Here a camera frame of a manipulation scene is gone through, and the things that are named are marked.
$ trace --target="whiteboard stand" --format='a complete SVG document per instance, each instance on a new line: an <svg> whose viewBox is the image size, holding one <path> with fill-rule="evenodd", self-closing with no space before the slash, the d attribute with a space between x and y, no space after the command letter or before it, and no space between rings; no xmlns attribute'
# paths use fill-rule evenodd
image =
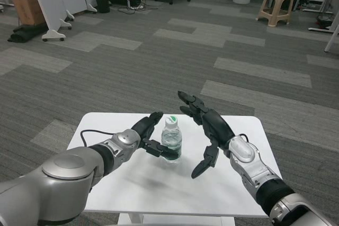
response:
<svg viewBox="0 0 339 226"><path fill-rule="evenodd" d="M97 13L97 9L95 9L91 4L87 4L87 10L93 12L93 14Z"/></svg>
<svg viewBox="0 0 339 226"><path fill-rule="evenodd" d="M67 27L68 29L72 29L72 25L68 22L63 21L62 19L60 19L60 27ZM66 36L54 29L50 29L41 38L44 42L47 42L48 39L57 39L57 38L59 38L60 41L64 41Z"/></svg>
<svg viewBox="0 0 339 226"><path fill-rule="evenodd" d="M74 21L74 16L72 15L72 13L70 13L70 11L69 10L66 10L66 13L67 13L67 17L69 17L69 20L70 21Z"/></svg>
<svg viewBox="0 0 339 226"><path fill-rule="evenodd" d="M60 19L60 27L63 28L68 28L68 29L72 29L72 25L66 21L64 21L63 19Z"/></svg>

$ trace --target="floor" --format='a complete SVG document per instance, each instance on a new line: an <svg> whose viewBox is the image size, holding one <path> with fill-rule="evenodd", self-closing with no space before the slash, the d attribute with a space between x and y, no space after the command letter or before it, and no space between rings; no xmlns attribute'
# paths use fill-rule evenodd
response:
<svg viewBox="0 0 339 226"><path fill-rule="evenodd" d="M0 14L0 180L30 172L67 148L87 112L179 114L178 90L224 115L263 123L282 176L339 223L339 41L308 32L315 14L268 28L262 0L148 0L152 9L76 17L64 42L6 40L15 10ZM68 225L105 225L83 213ZM236 225L271 225L236 218Z"/></svg>

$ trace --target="plastic bottle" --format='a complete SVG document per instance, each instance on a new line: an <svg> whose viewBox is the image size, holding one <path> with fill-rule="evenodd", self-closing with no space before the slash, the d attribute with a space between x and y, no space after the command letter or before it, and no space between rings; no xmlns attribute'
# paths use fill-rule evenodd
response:
<svg viewBox="0 0 339 226"><path fill-rule="evenodd" d="M178 158L166 161L176 163L181 156L182 135L178 126L178 119L175 116L170 116L165 119L165 128L161 134L161 144L167 146L178 153Z"/></svg>

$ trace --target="black cable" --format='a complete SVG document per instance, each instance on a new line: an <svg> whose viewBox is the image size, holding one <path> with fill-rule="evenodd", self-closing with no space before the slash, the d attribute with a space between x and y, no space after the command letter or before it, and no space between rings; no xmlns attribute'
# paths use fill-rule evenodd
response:
<svg viewBox="0 0 339 226"><path fill-rule="evenodd" d="M83 143L84 143L84 146L87 147L87 143L85 141L85 138L84 138L84 132L98 132L98 133L101 133L101 134L107 134L107 135L113 135L114 133L110 133L110 132L103 132L103 131L99 131L99 130L82 130L80 132L80 136L81 136L81 139L83 140Z"/></svg>
<svg viewBox="0 0 339 226"><path fill-rule="evenodd" d="M249 142L249 141L248 141L248 137L247 137L247 135L246 135L246 134L244 134L244 133L241 133L241 134L239 134L239 136L244 136L244 137L246 138L246 141L247 141L247 142Z"/></svg>
<svg viewBox="0 0 339 226"><path fill-rule="evenodd" d="M331 5L330 3L328 3L329 1L330 1L330 0L325 0L325 1L324 1L324 5L323 5L323 7L319 10L319 13L318 13L317 18L319 18L321 14L324 15L324 13L326 13L326 12L328 11L328 9L329 9L329 7L330 7L330 5Z"/></svg>

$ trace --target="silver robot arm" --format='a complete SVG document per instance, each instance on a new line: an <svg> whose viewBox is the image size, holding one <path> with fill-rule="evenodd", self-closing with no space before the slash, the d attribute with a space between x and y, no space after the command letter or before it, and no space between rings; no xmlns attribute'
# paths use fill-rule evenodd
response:
<svg viewBox="0 0 339 226"><path fill-rule="evenodd" d="M149 140L162 115L152 113L110 139L67 150L27 175L0 183L0 225L65 224L85 209L92 187L127 162L138 148L157 157L177 156Z"/></svg>
<svg viewBox="0 0 339 226"><path fill-rule="evenodd" d="M335 226L300 194L296 194L261 159L259 150L242 137L235 135L225 120L213 109L205 107L196 96L178 92L179 98L188 105L180 110L202 125L211 145L206 147L201 161L192 178L201 175L209 167L214 167L219 148L230 159L231 166L237 171L242 182L253 199L270 217L274 226Z"/></svg>
<svg viewBox="0 0 339 226"><path fill-rule="evenodd" d="M241 136L229 141L231 166L239 173L253 199L270 217L273 225L333 226L300 194L295 193L266 164L259 150Z"/></svg>

